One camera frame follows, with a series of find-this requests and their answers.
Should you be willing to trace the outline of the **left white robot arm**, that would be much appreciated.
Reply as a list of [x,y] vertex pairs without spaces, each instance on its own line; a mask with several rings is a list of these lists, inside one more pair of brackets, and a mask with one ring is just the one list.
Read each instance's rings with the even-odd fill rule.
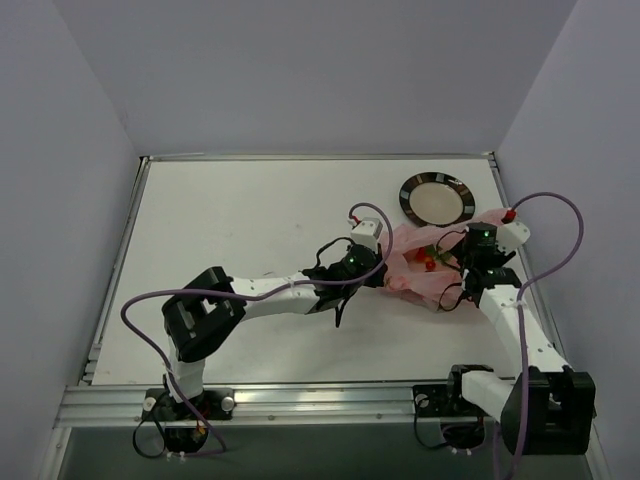
[[334,313],[340,326],[359,288],[384,285],[387,266],[380,245],[351,244],[329,266],[316,264],[288,277],[243,279],[210,267],[189,283],[186,293],[162,306],[169,338],[165,405],[179,419],[194,417],[202,405],[206,359],[242,322],[279,314]]

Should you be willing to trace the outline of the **pink plastic bag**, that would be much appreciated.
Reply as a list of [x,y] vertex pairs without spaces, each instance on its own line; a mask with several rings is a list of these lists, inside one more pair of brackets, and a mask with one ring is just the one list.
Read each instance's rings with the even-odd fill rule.
[[493,209],[460,224],[446,227],[416,227],[402,224],[380,237],[383,249],[391,248],[386,260],[384,288],[390,294],[425,306],[432,311],[449,310],[463,296],[461,283],[466,269],[484,272],[501,268],[515,256],[497,246],[485,250],[488,236],[480,232],[479,244],[470,245],[468,226],[485,223],[501,228],[515,221],[512,209]]

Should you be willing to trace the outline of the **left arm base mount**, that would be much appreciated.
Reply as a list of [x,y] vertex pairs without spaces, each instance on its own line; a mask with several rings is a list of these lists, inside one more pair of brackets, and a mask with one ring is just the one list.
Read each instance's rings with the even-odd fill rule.
[[[233,418],[235,392],[230,388],[205,389],[190,402],[199,415],[213,425],[214,421],[230,421]],[[154,427],[159,441],[154,452],[145,451],[138,438],[140,429],[147,423]],[[201,418],[170,395],[167,387],[146,390],[131,443],[134,452],[148,460],[178,457],[185,461],[187,458],[210,457],[227,451],[221,436],[213,435]]]

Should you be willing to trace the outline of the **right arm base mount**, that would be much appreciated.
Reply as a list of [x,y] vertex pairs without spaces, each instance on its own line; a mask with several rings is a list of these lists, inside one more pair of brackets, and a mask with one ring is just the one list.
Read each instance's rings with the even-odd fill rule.
[[[428,452],[449,451],[453,455],[472,456],[482,450],[498,453],[499,434],[489,414],[461,396],[451,396],[444,383],[419,383],[412,386],[414,439]],[[419,427],[421,420],[435,420],[439,439],[427,442]]]

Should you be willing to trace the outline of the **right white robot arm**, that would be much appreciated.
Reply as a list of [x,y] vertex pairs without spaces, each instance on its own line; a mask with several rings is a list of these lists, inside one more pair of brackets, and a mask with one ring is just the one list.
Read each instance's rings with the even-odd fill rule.
[[583,455],[590,442],[595,383],[557,351],[527,304],[520,278],[506,265],[529,236],[519,221],[473,222],[452,248],[462,273],[462,297],[494,327],[514,379],[503,380],[484,365],[455,365],[444,400],[455,412],[475,406],[488,414],[515,457]]

